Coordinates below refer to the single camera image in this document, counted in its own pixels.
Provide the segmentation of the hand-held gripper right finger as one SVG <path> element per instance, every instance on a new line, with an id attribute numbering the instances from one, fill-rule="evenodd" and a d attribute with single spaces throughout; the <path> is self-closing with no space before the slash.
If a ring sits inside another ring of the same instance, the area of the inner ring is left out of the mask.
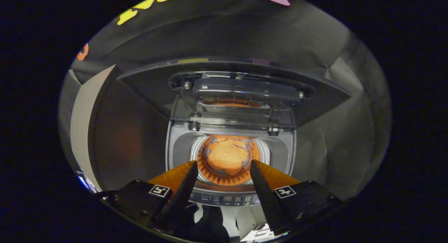
<path id="1" fill-rule="evenodd" d="M 343 208 L 341 199 L 314 180 L 298 181 L 257 160 L 250 175 L 275 236 L 300 234 Z"/>

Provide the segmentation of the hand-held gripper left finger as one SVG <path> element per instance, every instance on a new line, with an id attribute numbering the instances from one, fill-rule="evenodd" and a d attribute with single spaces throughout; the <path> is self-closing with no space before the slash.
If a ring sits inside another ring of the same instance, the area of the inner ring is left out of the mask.
<path id="1" fill-rule="evenodd" d="M 149 181 L 135 179 L 118 190 L 102 191 L 100 198 L 134 224 L 174 235 L 186 212 L 197 176 L 197 161 L 193 160 Z"/>

